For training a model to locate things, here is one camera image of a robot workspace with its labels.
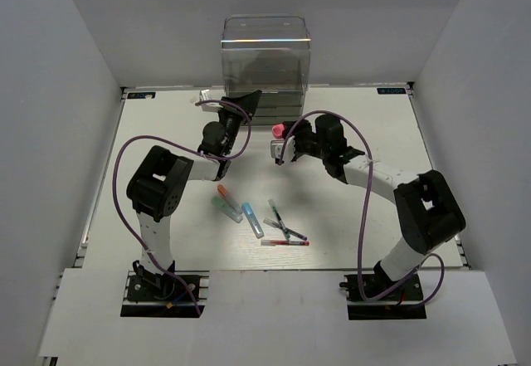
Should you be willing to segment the pink capped red stapler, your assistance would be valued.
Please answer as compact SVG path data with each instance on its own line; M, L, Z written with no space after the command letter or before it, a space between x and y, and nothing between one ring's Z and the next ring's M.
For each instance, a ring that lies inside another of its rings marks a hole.
M273 134L273 137L275 139L284 139L285 138L285 132L286 130L286 127L284 124L275 124L272 129L271 129L271 132Z

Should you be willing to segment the clear acrylic drawer organizer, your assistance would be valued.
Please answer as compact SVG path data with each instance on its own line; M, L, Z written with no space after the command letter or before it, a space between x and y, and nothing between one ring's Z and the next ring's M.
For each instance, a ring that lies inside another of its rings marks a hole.
M302 16L232 15L224 22L221 54L229 97L262 94L254 124L296 120L308 89L311 38Z

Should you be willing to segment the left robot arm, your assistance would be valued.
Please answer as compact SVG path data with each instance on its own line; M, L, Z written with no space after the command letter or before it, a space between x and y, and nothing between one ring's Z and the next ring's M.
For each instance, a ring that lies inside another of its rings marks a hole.
M259 104L262 91L218 102L217 120L202 129L202 142L192 157L177 156L154 145L130 179L126 196L139 219L139 239L143 248L135 273L147 281L156 298L168 298L175 289L175 262L170 250L170 216L177 210L190 181L219 181L227 173L242 124L248 125Z

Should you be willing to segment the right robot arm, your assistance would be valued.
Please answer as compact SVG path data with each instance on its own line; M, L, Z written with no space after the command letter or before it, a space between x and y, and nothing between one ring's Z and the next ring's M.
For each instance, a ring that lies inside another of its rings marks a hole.
M394 298L436 248L465 229L465 216L442 173L411 173L378 162L368 148L348 145L344 117L323 110L314 114L314 122L302 117L274 125L271 156L279 165L302 156L319 159L332 178L365 188L363 214L371 194L395 206L402 236L373 268L376 292Z

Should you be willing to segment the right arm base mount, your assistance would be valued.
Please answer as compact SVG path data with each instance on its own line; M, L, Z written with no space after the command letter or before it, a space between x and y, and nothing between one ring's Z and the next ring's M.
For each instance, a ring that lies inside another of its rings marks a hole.
M424 293L418 275L414 275L399 288L380 300L363 300L358 275L345 275L339 282L339 289L346 295L348 319L368 320L425 320L426 307L419 306Z

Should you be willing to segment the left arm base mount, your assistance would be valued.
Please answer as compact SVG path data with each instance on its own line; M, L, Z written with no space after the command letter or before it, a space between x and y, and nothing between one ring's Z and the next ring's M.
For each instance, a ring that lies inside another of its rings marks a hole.
M181 275L197 302L201 313L207 304L208 272ZM200 315L192 297L179 281L166 281L162 289L143 281L129 271L122 299L122 318L198 319Z

